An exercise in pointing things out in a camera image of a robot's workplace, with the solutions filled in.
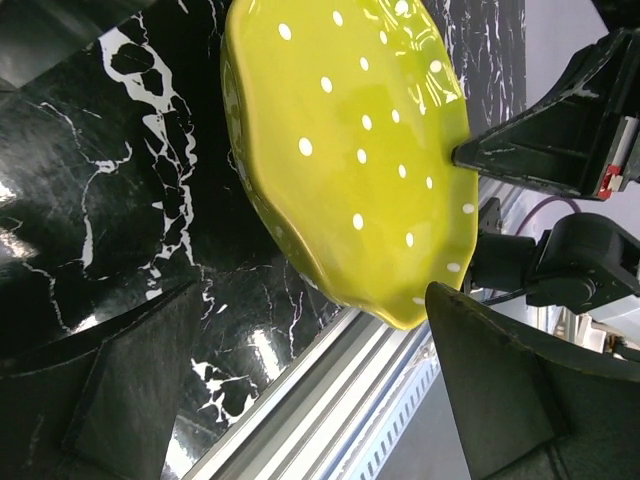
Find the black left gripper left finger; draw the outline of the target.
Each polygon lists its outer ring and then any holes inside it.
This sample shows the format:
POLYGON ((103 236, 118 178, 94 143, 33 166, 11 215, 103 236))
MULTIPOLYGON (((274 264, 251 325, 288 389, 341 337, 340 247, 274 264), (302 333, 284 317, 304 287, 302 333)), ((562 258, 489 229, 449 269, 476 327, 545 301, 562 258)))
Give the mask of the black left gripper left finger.
POLYGON ((201 286, 1 357, 4 479, 157 479, 193 342, 201 286))

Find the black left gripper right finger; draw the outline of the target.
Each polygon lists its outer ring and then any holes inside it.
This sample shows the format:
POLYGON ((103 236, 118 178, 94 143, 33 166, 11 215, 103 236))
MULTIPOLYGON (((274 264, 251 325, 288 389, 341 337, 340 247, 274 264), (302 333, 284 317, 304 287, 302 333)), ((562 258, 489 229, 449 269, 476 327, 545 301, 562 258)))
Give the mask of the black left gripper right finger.
POLYGON ((426 311, 474 479, 636 479, 639 365, 514 320, 445 284, 426 311))

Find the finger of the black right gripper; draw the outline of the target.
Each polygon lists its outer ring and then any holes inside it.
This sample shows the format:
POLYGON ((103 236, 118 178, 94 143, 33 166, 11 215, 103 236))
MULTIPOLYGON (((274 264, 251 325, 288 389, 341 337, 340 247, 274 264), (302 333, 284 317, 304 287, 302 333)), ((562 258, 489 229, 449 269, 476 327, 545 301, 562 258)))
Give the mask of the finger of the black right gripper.
POLYGON ((607 200, 639 179, 639 31, 575 53, 550 91, 453 150, 458 167, 569 198, 607 200))

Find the yellow green plate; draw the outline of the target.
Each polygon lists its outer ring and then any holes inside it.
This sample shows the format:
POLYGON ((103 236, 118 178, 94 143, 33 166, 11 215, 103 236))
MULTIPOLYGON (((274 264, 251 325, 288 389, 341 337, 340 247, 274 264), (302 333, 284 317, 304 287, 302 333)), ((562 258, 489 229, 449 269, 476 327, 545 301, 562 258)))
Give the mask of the yellow green plate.
POLYGON ((420 1, 234 1, 221 87, 236 169, 286 259, 331 301, 410 330, 459 288, 478 176, 467 106, 420 1))

